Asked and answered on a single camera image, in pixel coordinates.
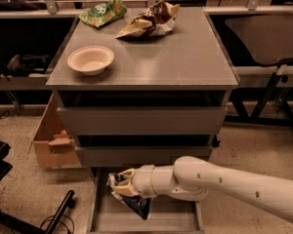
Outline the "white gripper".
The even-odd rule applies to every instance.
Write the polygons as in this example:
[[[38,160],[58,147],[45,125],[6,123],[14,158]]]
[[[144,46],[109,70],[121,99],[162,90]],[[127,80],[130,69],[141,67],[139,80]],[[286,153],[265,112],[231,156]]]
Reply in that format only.
[[[137,196],[138,193],[144,198],[155,197],[155,192],[152,188],[151,177],[154,165],[144,165],[138,169],[128,169],[117,174],[119,181],[132,179],[132,184],[117,185],[113,190],[127,197]]]

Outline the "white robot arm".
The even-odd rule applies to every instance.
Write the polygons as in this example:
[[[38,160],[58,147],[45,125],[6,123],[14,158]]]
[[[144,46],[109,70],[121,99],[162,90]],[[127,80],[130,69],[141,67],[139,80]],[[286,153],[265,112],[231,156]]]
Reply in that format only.
[[[172,165],[111,173],[106,185],[141,219],[148,218],[150,201],[159,195],[200,201],[216,189],[293,223],[293,180],[224,168],[191,156]]]

